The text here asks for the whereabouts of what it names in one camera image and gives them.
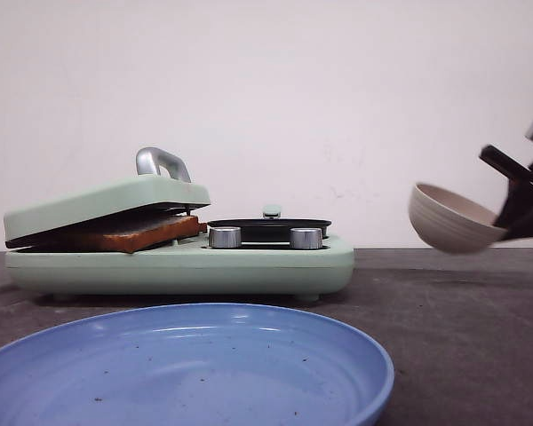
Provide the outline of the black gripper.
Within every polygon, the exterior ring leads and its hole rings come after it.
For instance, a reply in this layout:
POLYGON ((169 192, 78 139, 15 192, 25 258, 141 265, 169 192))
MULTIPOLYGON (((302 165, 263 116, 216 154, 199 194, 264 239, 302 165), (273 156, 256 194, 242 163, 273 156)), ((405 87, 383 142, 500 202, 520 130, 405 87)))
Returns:
POLYGON ((507 178, 507 196, 494 226, 505 230, 498 240, 533 238, 533 162, 525 167, 493 145, 479 158, 507 178))

